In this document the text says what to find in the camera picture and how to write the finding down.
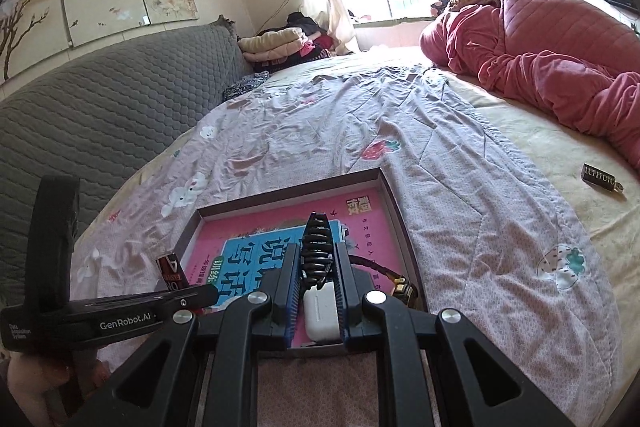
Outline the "person's left hand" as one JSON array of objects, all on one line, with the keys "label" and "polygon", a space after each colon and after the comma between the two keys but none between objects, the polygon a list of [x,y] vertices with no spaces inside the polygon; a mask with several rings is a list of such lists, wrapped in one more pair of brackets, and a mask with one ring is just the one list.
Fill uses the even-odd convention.
[{"label": "person's left hand", "polygon": [[55,412],[48,396],[66,384],[72,370],[57,361],[11,352],[6,365],[6,389],[27,426],[64,426],[68,419]]}]

